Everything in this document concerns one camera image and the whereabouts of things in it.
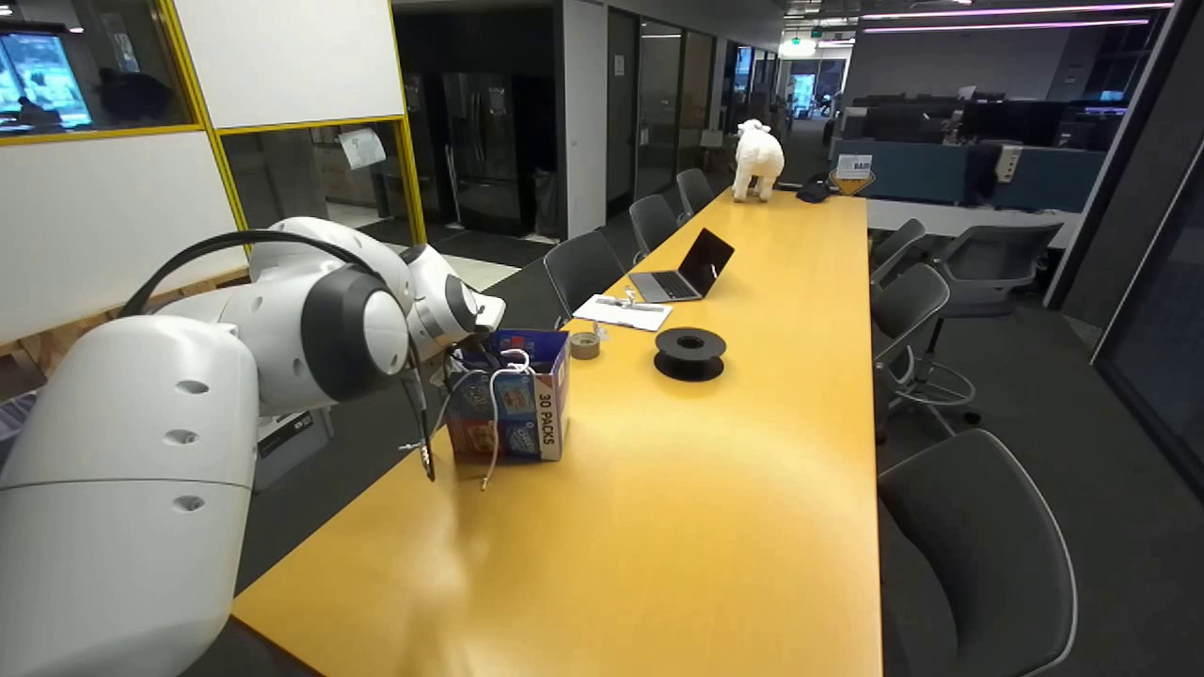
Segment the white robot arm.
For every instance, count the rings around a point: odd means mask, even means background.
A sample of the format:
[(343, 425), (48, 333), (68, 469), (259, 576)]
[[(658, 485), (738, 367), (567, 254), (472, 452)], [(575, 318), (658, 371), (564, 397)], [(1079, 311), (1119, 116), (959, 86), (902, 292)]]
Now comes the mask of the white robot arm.
[(506, 301), (328, 219), (202, 235), (241, 284), (137, 288), (72, 341), (0, 469), (0, 677), (181, 677), (219, 634), (264, 431), (363, 397)]

